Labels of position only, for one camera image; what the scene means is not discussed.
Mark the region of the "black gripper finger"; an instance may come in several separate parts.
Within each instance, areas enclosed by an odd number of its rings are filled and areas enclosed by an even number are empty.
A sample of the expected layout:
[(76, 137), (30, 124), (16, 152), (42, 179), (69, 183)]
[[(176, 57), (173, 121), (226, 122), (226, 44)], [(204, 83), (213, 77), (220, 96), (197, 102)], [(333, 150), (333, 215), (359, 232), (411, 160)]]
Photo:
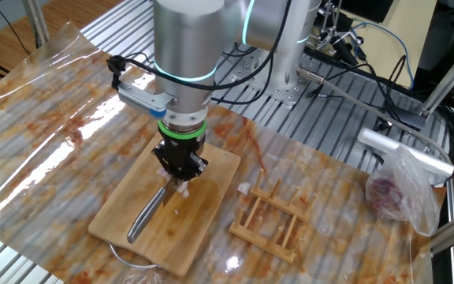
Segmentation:
[(179, 178), (181, 180), (191, 180), (202, 174), (206, 169), (208, 161), (200, 158), (196, 153), (191, 153), (180, 168)]
[(163, 144), (158, 144), (153, 150), (152, 153), (157, 158), (157, 160), (162, 165), (162, 168), (167, 174), (172, 177), (177, 177), (178, 166), (174, 158), (171, 158), (166, 150), (166, 147)]

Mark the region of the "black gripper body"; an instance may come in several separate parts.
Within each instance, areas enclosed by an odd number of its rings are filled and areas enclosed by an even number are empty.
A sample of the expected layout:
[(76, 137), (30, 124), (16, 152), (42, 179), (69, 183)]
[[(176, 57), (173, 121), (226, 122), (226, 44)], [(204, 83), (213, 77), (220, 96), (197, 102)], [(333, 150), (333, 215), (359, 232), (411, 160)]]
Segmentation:
[(170, 137), (164, 138), (163, 155), (169, 157), (182, 157), (191, 153), (201, 155), (203, 151), (204, 139), (192, 138), (178, 140)]

